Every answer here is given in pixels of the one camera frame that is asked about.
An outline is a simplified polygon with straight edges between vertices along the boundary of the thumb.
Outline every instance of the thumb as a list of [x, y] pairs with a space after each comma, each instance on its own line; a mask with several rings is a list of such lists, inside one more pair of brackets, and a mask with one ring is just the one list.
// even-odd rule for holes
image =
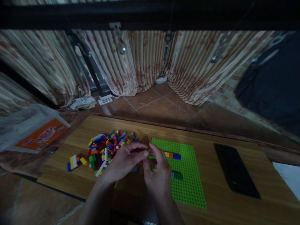
[[138, 153], [132, 160], [134, 164], [138, 164], [140, 161], [142, 161], [144, 158], [147, 158], [149, 152], [147, 150], [144, 150], [140, 153]]

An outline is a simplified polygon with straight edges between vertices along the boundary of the hand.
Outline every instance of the hand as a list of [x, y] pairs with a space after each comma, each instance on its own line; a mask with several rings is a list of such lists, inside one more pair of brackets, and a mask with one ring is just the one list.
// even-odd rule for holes
[[172, 201], [171, 194], [171, 167], [163, 150], [149, 143], [150, 154], [156, 157], [156, 168], [150, 169], [148, 158], [143, 160], [144, 177], [148, 191], [155, 201]]
[[114, 183], [125, 177], [143, 159], [147, 158], [148, 147], [142, 143], [123, 145], [107, 166], [101, 177], [108, 183]]

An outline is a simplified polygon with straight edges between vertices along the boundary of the green lego baseplate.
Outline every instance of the green lego baseplate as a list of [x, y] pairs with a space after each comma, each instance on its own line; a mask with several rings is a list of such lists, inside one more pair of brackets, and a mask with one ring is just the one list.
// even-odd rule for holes
[[165, 152], [181, 155], [181, 160], [167, 158], [172, 170], [183, 175], [183, 180], [171, 178], [173, 199], [177, 202], [207, 209], [194, 146], [156, 138], [152, 138], [151, 143]]

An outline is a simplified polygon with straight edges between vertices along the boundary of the black phone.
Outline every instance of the black phone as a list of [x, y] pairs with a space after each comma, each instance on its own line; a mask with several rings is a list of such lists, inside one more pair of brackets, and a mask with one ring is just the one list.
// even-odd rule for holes
[[261, 199], [238, 151], [230, 146], [214, 144], [230, 189], [238, 194]]

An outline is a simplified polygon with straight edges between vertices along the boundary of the person's left hand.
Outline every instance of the person's left hand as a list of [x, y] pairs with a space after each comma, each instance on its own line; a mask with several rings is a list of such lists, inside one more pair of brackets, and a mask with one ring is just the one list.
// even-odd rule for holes
[[136, 164], [148, 156], [147, 148], [147, 145], [139, 142], [123, 145], [102, 173], [102, 178], [105, 178], [106, 182], [109, 183], [122, 179]]

